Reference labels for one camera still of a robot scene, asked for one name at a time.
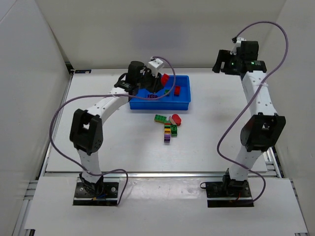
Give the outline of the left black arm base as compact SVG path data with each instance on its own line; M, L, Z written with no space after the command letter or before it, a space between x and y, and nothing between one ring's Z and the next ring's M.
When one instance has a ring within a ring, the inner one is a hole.
M117 206L119 182L117 180L104 181L96 192L88 190L78 178L73 196L73 206Z

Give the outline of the purple round lego brick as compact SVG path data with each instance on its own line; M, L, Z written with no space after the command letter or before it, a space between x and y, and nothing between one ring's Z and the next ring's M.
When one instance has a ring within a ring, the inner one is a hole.
M155 99L155 98L158 98L158 96L156 94L148 94L147 98L148 99Z

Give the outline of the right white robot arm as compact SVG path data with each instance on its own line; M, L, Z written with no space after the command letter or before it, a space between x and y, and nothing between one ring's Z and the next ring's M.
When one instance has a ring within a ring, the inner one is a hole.
M249 170L257 159L274 146L286 124L274 108L267 83L265 62L258 60L259 44L237 37L232 50L220 50L215 73L238 75L251 117L240 133L241 149L222 180L223 190L231 195L246 188Z

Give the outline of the red oval lego brick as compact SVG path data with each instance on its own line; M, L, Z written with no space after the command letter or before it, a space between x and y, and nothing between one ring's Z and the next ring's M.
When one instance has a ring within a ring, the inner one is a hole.
M174 120L177 126L181 125L182 119L180 118L178 114L173 114L171 118Z

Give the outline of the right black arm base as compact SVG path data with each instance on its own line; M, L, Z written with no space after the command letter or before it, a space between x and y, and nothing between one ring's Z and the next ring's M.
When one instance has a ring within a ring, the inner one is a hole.
M200 188L206 191L208 208L254 207L246 180L242 182L242 186L230 186L223 181L202 182Z

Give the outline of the red toothed lego brick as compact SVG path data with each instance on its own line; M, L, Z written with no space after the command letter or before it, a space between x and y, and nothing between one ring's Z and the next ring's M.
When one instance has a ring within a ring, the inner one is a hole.
M160 81L163 86L165 86L169 80L170 76L167 74L163 74Z

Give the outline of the small green lego brick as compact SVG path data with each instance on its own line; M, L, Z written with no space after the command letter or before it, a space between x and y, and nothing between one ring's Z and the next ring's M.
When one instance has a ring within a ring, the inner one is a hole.
M171 91L170 91L170 90L168 90L168 89L166 89L166 90L164 91L164 94L165 94L166 96L170 96Z

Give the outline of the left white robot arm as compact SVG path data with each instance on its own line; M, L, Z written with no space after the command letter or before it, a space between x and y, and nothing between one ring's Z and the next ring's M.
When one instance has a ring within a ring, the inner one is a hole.
M98 150L103 143L103 125L121 106L136 96L140 89L156 93L163 89L160 69L164 63L152 59L147 64L132 61L128 71L118 78L108 97L86 110L74 112L70 130L70 141L77 149L83 166L80 180L84 189L94 197L102 195L103 175L99 166Z

